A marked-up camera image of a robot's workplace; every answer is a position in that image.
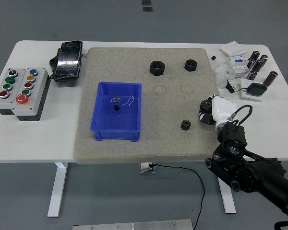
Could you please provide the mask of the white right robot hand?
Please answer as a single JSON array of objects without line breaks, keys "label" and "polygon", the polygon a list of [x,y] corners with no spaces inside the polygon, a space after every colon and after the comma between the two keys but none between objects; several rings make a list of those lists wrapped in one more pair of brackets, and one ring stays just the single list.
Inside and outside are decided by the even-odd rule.
[{"label": "white right robot hand", "polygon": [[200,103],[199,120],[208,125],[226,123],[238,106],[223,97],[213,94]]}]

